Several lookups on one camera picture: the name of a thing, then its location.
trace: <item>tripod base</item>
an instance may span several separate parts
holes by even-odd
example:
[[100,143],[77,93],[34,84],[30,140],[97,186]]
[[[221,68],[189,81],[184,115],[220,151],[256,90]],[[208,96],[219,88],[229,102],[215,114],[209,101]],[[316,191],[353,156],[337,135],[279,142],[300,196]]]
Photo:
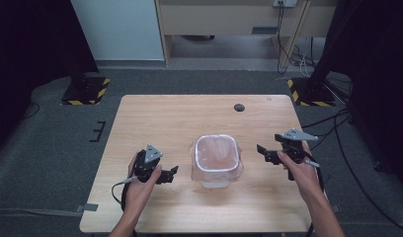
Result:
[[323,87],[320,90],[310,93],[307,90],[308,81],[309,78],[307,77],[291,78],[287,81],[294,103],[297,106],[335,106],[334,97],[327,88]]
[[78,91],[71,82],[62,97],[61,104],[74,106],[99,104],[109,86],[110,79],[106,77],[87,77],[87,79],[89,80],[87,92]]

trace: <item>black tape marking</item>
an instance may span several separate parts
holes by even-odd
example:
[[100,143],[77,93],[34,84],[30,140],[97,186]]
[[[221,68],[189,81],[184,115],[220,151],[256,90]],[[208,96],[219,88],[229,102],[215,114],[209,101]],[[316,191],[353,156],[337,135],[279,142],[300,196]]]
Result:
[[105,121],[97,121],[97,123],[101,123],[101,128],[100,129],[94,129],[94,132],[98,132],[97,139],[95,140],[90,140],[90,142],[99,142],[101,138],[101,134],[103,134],[104,127],[106,126]]

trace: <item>right hand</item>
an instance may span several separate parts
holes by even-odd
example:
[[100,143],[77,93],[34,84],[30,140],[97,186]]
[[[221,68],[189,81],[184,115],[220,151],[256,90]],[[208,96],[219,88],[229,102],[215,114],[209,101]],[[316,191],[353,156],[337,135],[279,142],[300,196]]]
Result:
[[[309,148],[304,144],[303,149],[310,154]],[[305,201],[308,201],[315,192],[322,193],[319,186],[318,177],[316,175],[316,170],[313,166],[306,163],[297,164],[282,151],[278,151],[278,155],[283,164],[289,168],[293,174],[294,180],[299,187],[300,195]]]

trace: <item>clear plastic container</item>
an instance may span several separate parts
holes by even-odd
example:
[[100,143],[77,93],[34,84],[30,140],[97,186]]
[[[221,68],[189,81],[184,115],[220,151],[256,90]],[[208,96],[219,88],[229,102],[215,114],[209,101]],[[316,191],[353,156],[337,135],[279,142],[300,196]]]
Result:
[[230,135],[204,135],[192,145],[192,180],[208,189],[225,188],[239,179],[241,150]]

